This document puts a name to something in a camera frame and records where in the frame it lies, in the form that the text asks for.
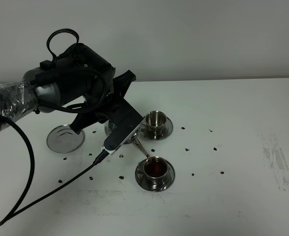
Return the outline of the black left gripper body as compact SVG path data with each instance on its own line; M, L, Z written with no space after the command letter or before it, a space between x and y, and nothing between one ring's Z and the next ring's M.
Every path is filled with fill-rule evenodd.
M131 83L135 80L136 75L130 70L114 78L113 92L100 107L86 113L88 123L105 123L107 120L112 123L122 123L128 115L136 113L136 110L124 98Z

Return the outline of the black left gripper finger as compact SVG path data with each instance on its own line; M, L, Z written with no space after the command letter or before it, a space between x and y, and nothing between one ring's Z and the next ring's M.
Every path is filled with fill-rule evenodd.
M107 117L104 116L103 113L79 113L69 127L76 134L79 134L84 128L89 127L90 125L98 122L104 124L106 121Z

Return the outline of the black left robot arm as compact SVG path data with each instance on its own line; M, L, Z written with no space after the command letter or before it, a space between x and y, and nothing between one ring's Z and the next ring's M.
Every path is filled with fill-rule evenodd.
M124 96L135 75L115 76L115 68L82 43L70 46L51 61L28 71L22 81L0 85L0 131L8 121L18 121L31 112L61 111L75 114L70 129L111 121L116 128L107 139L123 141L135 130L142 116Z

